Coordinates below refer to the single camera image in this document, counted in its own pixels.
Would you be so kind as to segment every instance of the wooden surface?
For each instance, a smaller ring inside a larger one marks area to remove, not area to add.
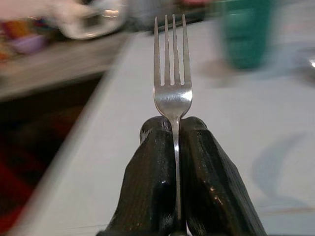
[[[89,41],[52,45],[0,66],[0,103],[99,77],[113,65],[128,38],[119,32]]]

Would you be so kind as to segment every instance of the purple object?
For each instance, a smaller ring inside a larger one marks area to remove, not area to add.
[[[35,53],[46,46],[43,35],[30,35],[10,41],[10,45],[15,51],[22,54]]]

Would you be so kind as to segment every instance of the fork head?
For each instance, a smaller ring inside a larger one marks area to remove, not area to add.
[[[189,67],[189,49],[185,15],[183,15],[183,62],[184,83],[181,84],[175,16],[173,15],[173,53],[174,53],[174,84],[170,81],[170,59],[168,44],[168,22],[165,16],[165,69],[164,84],[161,84],[158,19],[155,19],[154,29],[154,102],[157,110],[171,120],[180,120],[189,110],[192,102],[191,75]]]

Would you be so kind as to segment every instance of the white table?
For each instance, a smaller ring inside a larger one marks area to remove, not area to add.
[[[188,116],[203,119],[236,164],[267,233],[314,234],[315,87],[293,73],[289,62],[315,35],[282,32],[272,63],[241,72],[221,62],[214,22],[189,25],[188,35]],[[158,115],[152,72],[153,36],[135,34],[11,235],[94,236],[106,227],[125,166],[139,145],[139,129]]]

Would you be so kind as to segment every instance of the blurry background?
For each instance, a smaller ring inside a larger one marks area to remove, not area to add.
[[[285,15],[280,5],[288,6]],[[270,38],[276,45],[283,35],[291,42],[305,40],[301,31],[312,35],[314,7],[312,0],[0,0],[0,235],[130,36],[152,34],[155,16],[160,30],[165,14],[175,13],[178,25],[182,13],[187,23],[216,21],[228,66],[215,68],[228,77],[264,66]],[[272,35],[281,22],[286,26]]]

